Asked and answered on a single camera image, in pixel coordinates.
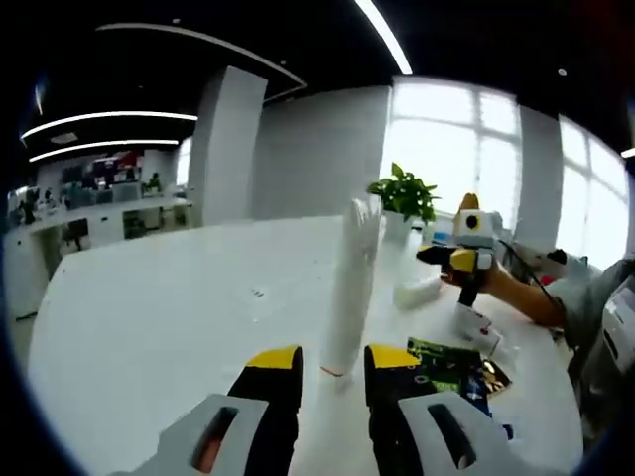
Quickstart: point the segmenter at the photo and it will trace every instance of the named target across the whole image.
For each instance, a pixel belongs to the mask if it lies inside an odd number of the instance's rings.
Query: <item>potted plant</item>
[[[435,221],[433,200],[439,198],[431,194],[436,185],[425,185],[420,178],[404,172],[393,163],[392,176],[382,178],[368,185],[367,191],[379,195],[386,216],[385,238],[406,241],[415,218],[425,225]]]

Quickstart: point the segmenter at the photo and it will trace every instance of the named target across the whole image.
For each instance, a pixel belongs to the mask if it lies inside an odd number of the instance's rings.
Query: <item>green leaves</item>
[[[397,179],[403,179],[404,178],[404,171],[402,171],[401,167],[399,167],[397,165],[397,163],[395,163],[395,162],[393,162],[393,165],[390,168],[390,172]]]
[[[424,223],[433,221],[433,200],[439,197],[430,192],[437,186],[426,186],[420,178],[415,178],[410,172],[405,173],[395,163],[392,164],[391,173],[392,178],[382,178],[368,185],[368,192],[381,197],[384,210],[403,214],[404,221],[411,216],[421,218]]]

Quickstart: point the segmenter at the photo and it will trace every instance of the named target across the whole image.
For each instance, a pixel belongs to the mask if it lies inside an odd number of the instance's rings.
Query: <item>led light strip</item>
[[[127,139],[124,141],[106,141],[106,142],[93,142],[91,144],[80,144],[78,146],[64,147],[63,149],[57,149],[55,151],[46,152],[45,154],[39,154],[38,156],[29,159],[29,162],[39,161],[46,157],[56,156],[57,154],[63,154],[64,152],[78,151],[80,149],[90,149],[92,147],[103,146],[127,146],[130,144],[150,144],[150,145],[163,145],[163,146],[176,146],[179,141],[164,140],[164,139]]]
[[[21,139],[29,137],[36,132],[44,131],[51,127],[59,126],[60,124],[67,124],[68,122],[83,121],[84,119],[95,119],[98,117],[166,117],[169,119],[185,119],[187,121],[195,121],[198,119],[196,116],[190,114],[177,114],[176,112],[155,112],[155,111],[109,111],[109,112],[91,112],[90,114],[80,114],[78,116],[66,117],[64,119],[58,119],[57,121],[48,122],[40,126],[29,129],[27,132],[20,136]]]
[[[256,60],[260,62],[261,64],[279,72],[280,74],[283,74],[284,76],[286,76],[287,78],[291,79],[292,81],[298,84],[297,86],[284,90],[274,96],[268,97],[267,99],[265,99],[265,103],[273,99],[276,99],[278,97],[286,96],[287,94],[291,94],[292,92],[296,92],[307,87],[307,84],[303,80],[301,80],[299,77],[292,74],[287,69],[284,69],[280,65],[275,64],[274,62],[269,61],[268,59],[263,58],[260,55],[256,55],[255,53],[250,52],[249,50],[245,48],[239,47],[238,45],[234,45],[233,43],[226,42],[225,40],[222,40],[221,38],[213,37],[212,35],[207,35],[205,33],[189,30],[187,28],[175,27],[170,25],[158,25],[154,23],[112,23],[110,25],[102,25],[95,29],[95,31],[97,32],[108,32],[112,30],[154,30],[157,32],[174,33],[177,35],[183,35],[186,37],[203,40],[204,42],[208,42],[213,45],[217,45],[219,47],[232,50],[233,52],[236,52],[240,55],[244,55],[248,58],[251,58],[252,60]]]
[[[386,44],[388,51],[395,59],[397,66],[402,74],[412,74],[413,70],[408,64],[408,60],[406,59],[406,55],[404,55],[404,51],[399,46],[395,35],[390,30],[390,27],[384,20],[384,17],[381,16],[379,10],[371,0],[355,0],[357,6],[364,12],[364,15],[368,17],[370,23],[373,24],[377,33]]]

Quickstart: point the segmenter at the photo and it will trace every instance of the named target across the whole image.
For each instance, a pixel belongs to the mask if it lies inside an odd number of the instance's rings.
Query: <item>white cylinder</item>
[[[393,293],[393,303],[400,310],[411,310],[439,297],[441,278],[432,276],[398,284]]]
[[[373,285],[381,223],[381,201],[353,199],[344,214],[335,267],[331,316],[322,342],[320,367],[342,377],[352,369],[361,348]]]

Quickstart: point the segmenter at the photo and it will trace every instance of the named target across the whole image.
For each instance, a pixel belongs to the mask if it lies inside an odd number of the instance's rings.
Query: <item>white wall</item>
[[[535,250],[556,246],[563,192],[560,123],[521,106],[523,170],[516,241]]]
[[[379,177],[390,88],[325,92],[263,110],[254,152],[256,219],[334,215]]]

